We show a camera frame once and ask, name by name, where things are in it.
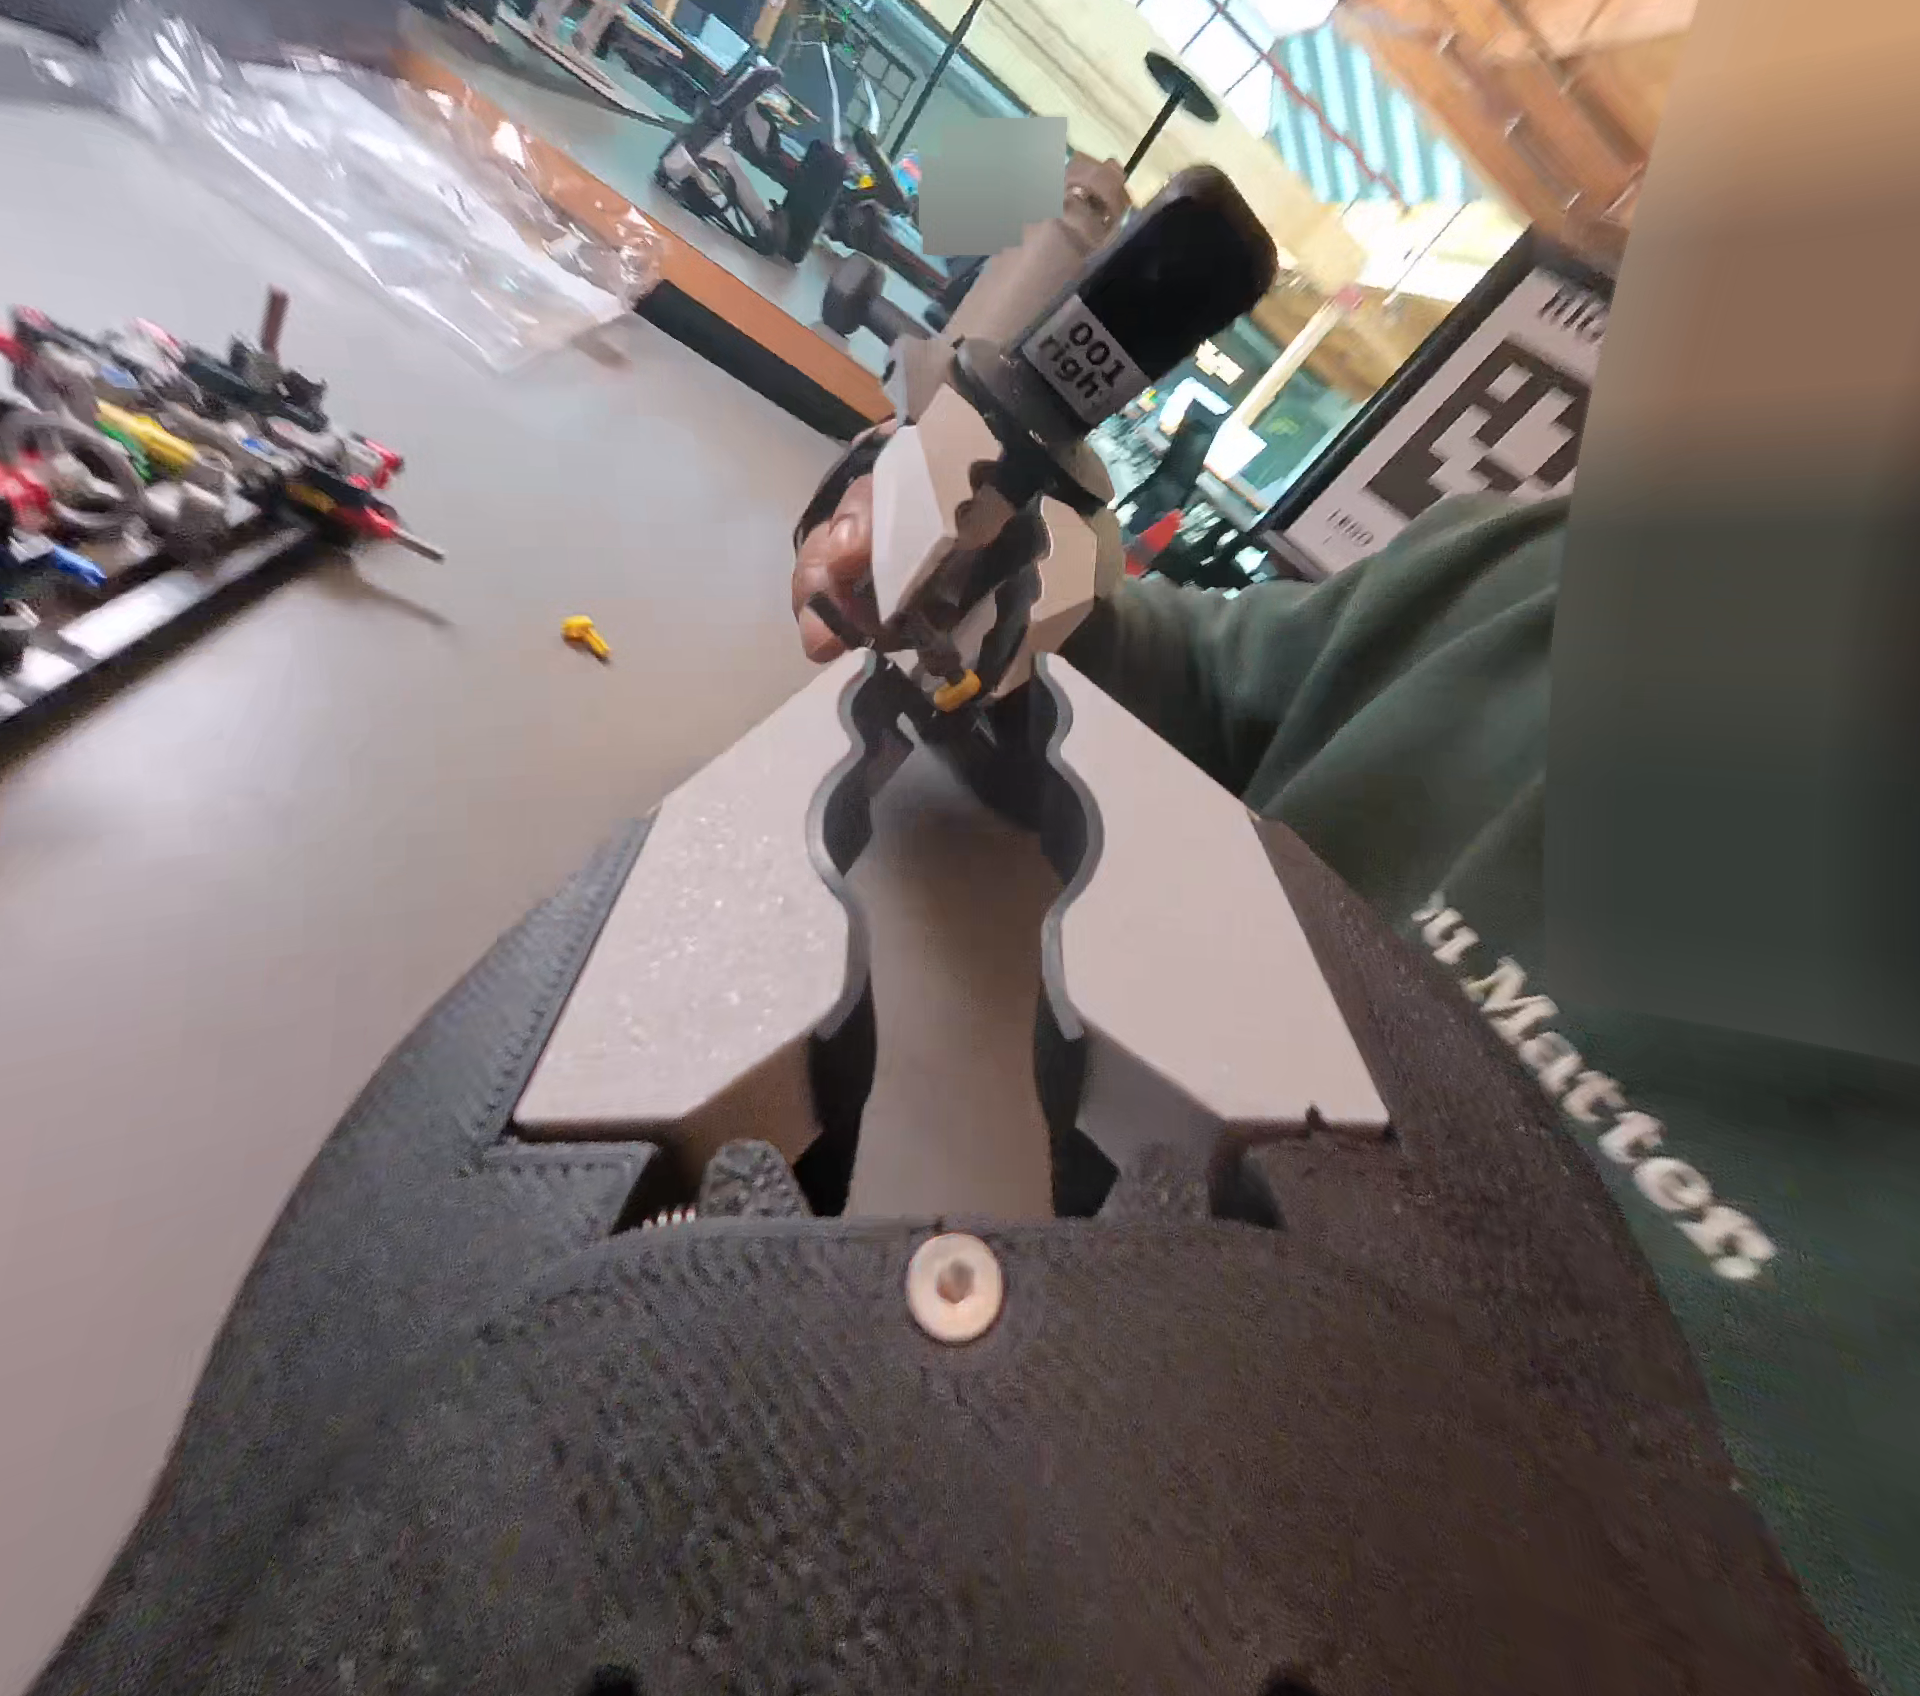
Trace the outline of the black curved lego panel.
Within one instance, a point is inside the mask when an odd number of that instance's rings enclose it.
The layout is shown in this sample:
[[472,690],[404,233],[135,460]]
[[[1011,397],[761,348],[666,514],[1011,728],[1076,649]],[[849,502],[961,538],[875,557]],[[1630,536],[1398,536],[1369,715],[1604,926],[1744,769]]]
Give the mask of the black curved lego panel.
[[997,818],[1036,834],[1045,816],[1045,735],[1035,681],[937,708],[921,677],[907,675],[903,717],[918,744]]

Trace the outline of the black dumbbell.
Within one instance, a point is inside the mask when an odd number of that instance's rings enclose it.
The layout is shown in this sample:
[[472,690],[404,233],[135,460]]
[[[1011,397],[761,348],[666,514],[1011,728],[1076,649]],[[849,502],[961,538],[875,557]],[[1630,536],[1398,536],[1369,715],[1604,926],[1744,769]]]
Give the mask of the black dumbbell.
[[828,274],[822,293],[822,325],[849,340],[859,332],[873,333],[880,344],[901,340],[933,340],[946,327],[946,310],[933,305],[933,320],[913,316],[884,291],[884,265],[864,253],[841,257]]

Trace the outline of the beige water bottle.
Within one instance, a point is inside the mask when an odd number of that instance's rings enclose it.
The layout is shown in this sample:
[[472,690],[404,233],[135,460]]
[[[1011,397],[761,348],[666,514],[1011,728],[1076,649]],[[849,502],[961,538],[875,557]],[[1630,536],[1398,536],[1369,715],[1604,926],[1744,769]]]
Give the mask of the beige water bottle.
[[1112,239],[1131,207],[1123,161],[1070,151],[1056,214],[1027,226],[1018,241],[986,257],[949,318],[945,340],[1012,346]]

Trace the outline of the lego car chassis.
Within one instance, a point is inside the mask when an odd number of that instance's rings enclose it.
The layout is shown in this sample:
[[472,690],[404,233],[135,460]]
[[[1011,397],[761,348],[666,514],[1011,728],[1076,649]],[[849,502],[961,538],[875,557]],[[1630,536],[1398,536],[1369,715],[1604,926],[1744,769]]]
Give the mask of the lego car chassis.
[[395,504],[407,458],[285,356],[290,293],[189,342],[5,316],[3,726],[24,738],[325,554],[445,549]]

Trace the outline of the black floor lamp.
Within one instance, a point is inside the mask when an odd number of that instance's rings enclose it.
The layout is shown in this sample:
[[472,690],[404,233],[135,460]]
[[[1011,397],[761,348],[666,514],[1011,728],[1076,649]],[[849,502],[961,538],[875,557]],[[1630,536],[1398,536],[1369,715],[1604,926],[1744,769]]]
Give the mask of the black floor lamp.
[[1140,172],[1148,151],[1176,117],[1185,115],[1200,128],[1214,128],[1223,113],[1220,104],[1213,98],[1206,84],[1172,54],[1161,47],[1148,47],[1142,52],[1142,69],[1161,94],[1161,104],[1153,120],[1140,128],[1135,145],[1123,159],[1121,172],[1129,181]]

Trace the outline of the person's right forearm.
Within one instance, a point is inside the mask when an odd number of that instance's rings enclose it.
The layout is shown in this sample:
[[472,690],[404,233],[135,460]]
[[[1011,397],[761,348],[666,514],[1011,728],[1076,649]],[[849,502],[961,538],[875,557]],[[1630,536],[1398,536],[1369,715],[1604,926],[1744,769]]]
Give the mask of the person's right forearm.
[[1325,753],[1506,788],[1545,762],[1571,520],[1571,496],[1447,498],[1318,581],[1124,578],[1066,661],[1259,810]]

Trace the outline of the small black white kart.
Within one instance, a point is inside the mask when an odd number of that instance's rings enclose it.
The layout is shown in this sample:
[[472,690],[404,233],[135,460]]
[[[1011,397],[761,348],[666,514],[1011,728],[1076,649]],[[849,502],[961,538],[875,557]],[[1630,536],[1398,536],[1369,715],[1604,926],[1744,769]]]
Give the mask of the small black white kart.
[[849,189],[855,157],[831,136],[794,148],[771,106],[784,92],[777,63],[743,55],[668,138],[653,181],[688,215],[799,268]]

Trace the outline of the grey wood-edged table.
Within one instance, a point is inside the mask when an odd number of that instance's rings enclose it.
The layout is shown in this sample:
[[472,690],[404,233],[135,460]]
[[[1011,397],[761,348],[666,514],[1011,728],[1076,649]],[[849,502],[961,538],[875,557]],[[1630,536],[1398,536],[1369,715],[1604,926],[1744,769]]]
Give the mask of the grey wood-edged table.
[[397,72],[425,92],[466,100],[487,123],[514,123],[541,193],[611,236],[626,215],[653,222],[660,275],[637,313],[822,435],[851,437],[895,414],[888,348],[870,329],[841,335],[825,293],[842,253],[816,243],[796,265],[737,241],[657,183],[660,131],[621,113],[574,76],[538,65],[460,22],[398,16]]

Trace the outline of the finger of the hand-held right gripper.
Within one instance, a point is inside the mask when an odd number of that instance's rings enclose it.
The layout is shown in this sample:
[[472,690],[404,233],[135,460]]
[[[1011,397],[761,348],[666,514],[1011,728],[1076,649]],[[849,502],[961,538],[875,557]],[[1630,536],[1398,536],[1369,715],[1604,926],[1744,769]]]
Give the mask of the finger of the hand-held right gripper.
[[878,642],[949,632],[984,604],[998,463],[1000,442],[977,410],[925,410],[883,443],[873,471]]
[[1040,657],[1062,653],[1115,587],[1110,508],[1024,508],[993,548],[1011,545],[1012,566],[991,587],[991,618],[975,652],[982,691],[1018,691]]

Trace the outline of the person's green sweatshirt torso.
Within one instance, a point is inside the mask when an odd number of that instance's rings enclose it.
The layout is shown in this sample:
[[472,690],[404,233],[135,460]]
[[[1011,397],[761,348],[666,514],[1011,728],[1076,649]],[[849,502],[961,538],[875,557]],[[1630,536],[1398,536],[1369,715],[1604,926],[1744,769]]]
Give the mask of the person's green sweatshirt torso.
[[1543,948],[1545,769],[1347,738],[1245,797],[1411,948],[1469,1056],[1409,1061],[1480,1230],[1543,1164],[1531,1253],[1584,1333],[1648,1311],[1744,1502],[1867,1692],[1917,1692],[1917,1064],[1604,1011]]

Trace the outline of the person's right hand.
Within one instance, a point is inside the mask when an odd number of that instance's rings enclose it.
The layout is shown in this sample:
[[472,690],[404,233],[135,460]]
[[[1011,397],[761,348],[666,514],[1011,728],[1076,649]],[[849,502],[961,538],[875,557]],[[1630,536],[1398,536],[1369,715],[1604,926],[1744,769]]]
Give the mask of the person's right hand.
[[873,576],[875,469],[899,427],[890,417],[855,437],[794,526],[790,605],[803,653],[816,667],[853,648],[884,646]]

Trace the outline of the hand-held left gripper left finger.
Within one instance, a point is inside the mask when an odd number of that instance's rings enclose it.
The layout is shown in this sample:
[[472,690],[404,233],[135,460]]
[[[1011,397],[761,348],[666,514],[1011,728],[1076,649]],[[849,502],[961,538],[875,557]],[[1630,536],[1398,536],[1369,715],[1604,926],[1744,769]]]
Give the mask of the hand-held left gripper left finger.
[[514,1111],[530,1139],[818,1141],[870,1061],[834,1054],[868,995],[851,872],[890,733],[845,653],[665,796]]

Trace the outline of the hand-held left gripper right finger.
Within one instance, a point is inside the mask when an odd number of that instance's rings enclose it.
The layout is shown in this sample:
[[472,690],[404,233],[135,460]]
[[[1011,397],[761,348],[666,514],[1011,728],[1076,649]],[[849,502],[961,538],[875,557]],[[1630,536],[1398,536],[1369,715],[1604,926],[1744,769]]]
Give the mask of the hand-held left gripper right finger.
[[1095,1145],[1381,1138],[1388,1107],[1253,810],[1088,675],[1045,655],[1043,776],[1070,866],[1043,928]]

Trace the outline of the clear plastic bag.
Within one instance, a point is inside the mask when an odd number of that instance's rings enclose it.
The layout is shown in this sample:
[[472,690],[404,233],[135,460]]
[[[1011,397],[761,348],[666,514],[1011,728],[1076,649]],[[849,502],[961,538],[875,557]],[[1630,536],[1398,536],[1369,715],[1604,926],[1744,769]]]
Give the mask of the clear plastic bag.
[[150,0],[113,16],[91,92],[177,168],[472,359],[510,374],[633,313],[665,239],[543,193],[534,141],[474,104],[321,54],[220,52]]

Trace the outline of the black white marker sign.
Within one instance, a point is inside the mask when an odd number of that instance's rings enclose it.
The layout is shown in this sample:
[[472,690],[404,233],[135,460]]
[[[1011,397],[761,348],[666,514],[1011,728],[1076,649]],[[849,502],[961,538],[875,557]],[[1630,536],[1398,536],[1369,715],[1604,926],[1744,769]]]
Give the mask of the black white marker sign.
[[1267,545],[1325,580],[1440,500],[1571,492],[1614,288],[1526,228],[1267,510]]

